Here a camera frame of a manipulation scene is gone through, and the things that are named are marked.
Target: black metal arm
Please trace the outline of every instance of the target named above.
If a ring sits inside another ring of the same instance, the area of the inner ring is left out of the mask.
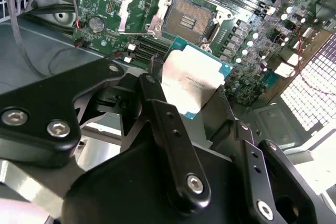
[[[201,113],[213,151],[192,145],[156,77],[107,58],[0,95],[0,106],[0,157],[49,176],[73,165],[80,127],[121,114],[122,153],[71,181],[62,223],[336,223],[274,143],[255,146],[223,87]]]

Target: screw hole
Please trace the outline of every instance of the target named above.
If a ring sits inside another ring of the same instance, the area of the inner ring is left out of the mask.
[[[261,170],[257,166],[254,166],[254,170],[256,170],[257,173],[261,173]]]
[[[114,66],[114,65],[109,66],[109,68],[110,68],[112,71],[114,71],[114,72],[118,72],[118,71],[119,71],[119,69],[118,69],[116,66]]]
[[[259,156],[257,154],[255,154],[254,152],[252,152],[252,156],[255,158],[258,158]]]
[[[181,136],[181,134],[178,130],[173,130],[173,134],[174,134],[174,136],[177,136],[177,137]]]
[[[170,119],[173,119],[174,118],[174,115],[170,112],[167,112],[167,116],[170,118]]]
[[[269,210],[266,207],[263,207],[265,213],[269,214]]]

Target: silver screw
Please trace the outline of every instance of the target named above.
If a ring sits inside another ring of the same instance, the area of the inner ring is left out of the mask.
[[[270,207],[263,201],[257,201],[257,206],[261,214],[268,220],[273,220],[273,212]]]
[[[269,146],[273,151],[276,151],[276,150],[277,150],[277,147],[275,146],[274,143],[268,143],[268,146]]]
[[[155,79],[152,76],[146,76],[147,80],[149,80],[151,83],[155,83]]]
[[[241,127],[242,127],[245,131],[248,130],[248,127],[247,127],[247,125],[246,125],[245,123],[240,122],[239,124],[241,125]]]
[[[118,69],[116,66],[114,66],[114,65],[110,65],[109,68],[110,68],[112,71],[114,71],[114,72],[118,72],[118,71],[119,71],[119,69]]]
[[[160,25],[155,25],[154,26],[154,31],[161,31],[161,26]]]
[[[63,121],[52,121],[47,126],[47,132],[54,137],[66,137],[70,133],[70,127]]]
[[[28,121],[28,115],[21,110],[7,110],[1,119],[7,125],[19,126]]]
[[[203,183],[195,175],[189,175],[187,177],[188,187],[196,194],[201,194],[203,192]]]

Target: black cable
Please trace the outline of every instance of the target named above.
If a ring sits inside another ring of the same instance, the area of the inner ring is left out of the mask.
[[[75,8],[73,5],[68,4],[56,4],[56,5],[49,5],[44,7],[34,8],[28,11],[28,14],[34,15],[43,15],[43,14],[55,14],[55,13],[74,13]]]
[[[74,33],[73,27],[60,26],[60,25],[57,25],[53,22],[47,21],[45,19],[39,18],[39,17],[34,16],[32,14],[29,14],[29,13],[22,14],[19,17],[30,20],[30,21],[33,21],[33,22],[35,22],[39,25],[45,26],[49,29],[59,31],[60,33],[63,33],[63,34],[72,35]]]
[[[51,76],[54,75],[54,73],[52,72],[51,70],[51,64],[56,60],[56,58],[62,53],[62,52],[66,52],[66,51],[70,51],[70,50],[73,50],[73,49],[77,49],[78,47],[70,47],[70,48],[64,48],[64,49],[61,49],[59,51],[57,51],[54,56],[50,59],[49,61],[49,64],[48,64],[48,70],[49,70],[49,73]]]

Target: capacitor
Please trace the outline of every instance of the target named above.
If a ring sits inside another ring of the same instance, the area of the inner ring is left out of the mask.
[[[304,22],[306,22],[306,19],[304,17],[302,17],[301,15],[299,14],[294,14],[293,15],[294,18],[296,19],[297,22],[303,24]]]
[[[259,52],[258,56],[259,56],[262,60],[266,59],[266,55],[265,55],[263,52]]]
[[[291,13],[291,12],[293,12],[293,7],[292,6],[288,6],[286,8],[286,13]]]
[[[250,31],[248,34],[248,38],[251,40],[256,40],[257,38],[259,38],[259,33],[257,33],[256,31]]]
[[[92,17],[89,20],[89,27],[94,33],[100,33],[105,29],[105,22],[101,17]]]
[[[267,65],[265,63],[261,63],[260,68],[262,69],[263,72],[267,71]]]
[[[241,50],[239,50],[241,55],[245,56],[248,54],[248,50],[246,48],[242,48]]]
[[[251,46],[253,46],[253,41],[247,39],[247,40],[245,40],[244,44],[245,44],[246,47],[251,47]]]
[[[287,13],[284,13],[281,15],[281,20],[286,20],[288,18],[288,14]]]

